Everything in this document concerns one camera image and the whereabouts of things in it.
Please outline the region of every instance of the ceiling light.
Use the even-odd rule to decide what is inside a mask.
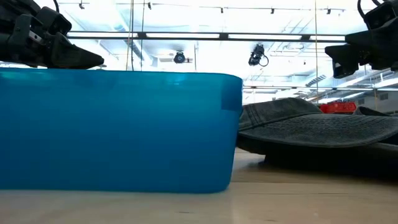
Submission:
[[[271,89],[271,90],[289,90],[292,87],[279,87],[279,86],[256,86],[257,89]]]
[[[138,37],[136,33],[127,33],[127,32],[69,32],[68,37],[72,37],[75,39],[78,39],[79,37],[81,38],[87,38],[87,39],[100,39],[100,38],[126,38],[128,39],[130,36],[131,37]]]
[[[336,36],[336,35],[313,35],[310,37],[310,40],[340,40],[344,41],[345,36]]]
[[[333,98],[324,98],[324,99],[320,99],[319,101],[318,101],[318,103],[329,103],[329,102],[332,102],[332,101],[335,101],[335,100],[338,100],[339,98],[337,98],[337,97],[333,97]]]
[[[398,91],[398,88],[378,88],[378,91]]]
[[[316,90],[316,87],[297,87],[298,90]]]
[[[384,80],[382,82],[379,82],[377,84],[375,84],[375,88],[380,88],[380,87],[385,87],[385,86],[389,86],[389,85],[394,85],[398,83],[398,78],[391,78],[389,80]]]
[[[361,93],[354,93],[354,94],[351,94],[351,95],[348,95],[348,96],[343,97],[343,99],[354,98],[354,97],[356,97],[356,96],[362,95],[363,93],[364,93],[364,92],[361,92]]]
[[[346,90],[346,91],[369,91],[372,88],[336,88],[336,90]]]
[[[147,33],[152,38],[219,38],[219,34],[186,34],[186,33]]]
[[[229,39],[300,40],[301,35],[230,34]]]

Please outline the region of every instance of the table surface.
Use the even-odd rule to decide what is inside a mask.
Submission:
[[[0,191],[1,224],[398,223],[394,184],[264,166],[237,149],[219,194]]]

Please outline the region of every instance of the cable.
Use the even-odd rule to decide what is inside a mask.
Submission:
[[[358,0],[356,7],[358,8],[359,15],[361,15],[362,19],[365,19],[365,14],[363,13],[362,7],[361,7],[361,0]]]
[[[375,5],[377,5],[377,6],[380,6],[380,5],[381,5],[381,3],[379,3],[378,0],[372,0],[372,2],[373,2]]]
[[[358,0],[359,8],[361,8],[361,0]],[[315,1],[315,9],[318,9],[317,1]],[[318,13],[317,10],[314,10],[315,13],[315,35],[318,35]],[[315,71],[317,72],[316,76],[318,79],[319,68],[318,68],[318,38],[315,38]],[[319,82],[317,82],[317,103],[319,104]]]
[[[143,3],[143,5],[142,5],[142,24],[141,24],[141,32],[143,32],[144,31],[144,14],[145,14],[145,8],[146,8],[146,6],[145,6],[145,0],[144,0],[144,3]],[[142,71],[142,39],[141,39],[141,71]]]
[[[132,45],[134,44],[134,40],[132,39],[133,35],[134,35],[134,0],[131,0],[131,22],[130,22],[130,26],[131,26],[131,70],[134,71],[134,65],[132,64],[133,62],[133,56],[132,56]]]
[[[57,0],[54,0],[54,4],[55,4],[55,10],[56,10],[56,12],[60,12],[60,6],[58,5]]]
[[[126,71],[127,71],[127,65],[128,65],[128,60],[129,60],[129,48],[131,49],[131,70],[134,71],[134,65],[132,64],[133,61],[133,56],[132,56],[132,36],[134,33],[134,0],[131,0],[131,6],[130,6],[130,26],[129,26],[129,34],[131,33],[131,45],[130,45],[130,35],[127,37],[127,59],[126,59]]]
[[[259,63],[259,65],[262,66],[262,67],[265,67],[265,66],[267,66],[267,65],[269,64],[269,59],[268,59],[268,57],[267,57],[265,54],[263,54],[263,56],[267,59],[267,64],[266,64],[266,65],[261,65],[261,64]]]

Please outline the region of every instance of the white ceiling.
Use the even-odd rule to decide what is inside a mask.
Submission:
[[[36,2],[40,6],[55,9],[53,0]],[[60,12],[73,24],[72,30],[130,30],[130,0],[84,0],[85,9],[79,8],[80,2],[58,0]],[[349,34],[366,30],[356,10],[356,2],[357,0],[317,0],[316,3],[314,0],[134,0],[133,28],[134,32]],[[367,0],[363,1],[362,7],[366,12],[374,8],[374,4]],[[103,56],[108,66],[106,69],[131,69],[131,56],[127,54],[130,49],[125,40],[72,42]],[[305,86],[317,74],[326,76],[319,86],[341,85],[350,80],[331,78],[331,58],[325,54],[324,48],[336,44],[204,40],[135,40],[134,43],[139,47],[142,44],[145,54],[170,61],[159,62],[155,67],[144,64],[143,70],[228,73],[243,78],[246,85],[263,86]],[[256,44],[262,44],[266,50],[269,58],[267,67],[248,65],[250,53]],[[192,58],[192,63],[177,65],[171,62],[176,51],[180,50],[184,51],[186,57]],[[141,70],[137,55],[134,58],[134,68]],[[353,77],[363,74],[362,69]],[[272,97],[275,97],[274,92],[263,93],[257,99]]]

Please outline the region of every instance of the plastic bin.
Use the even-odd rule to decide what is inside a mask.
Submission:
[[[0,70],[0,189],[227,188],[242,79],[215,73]]]

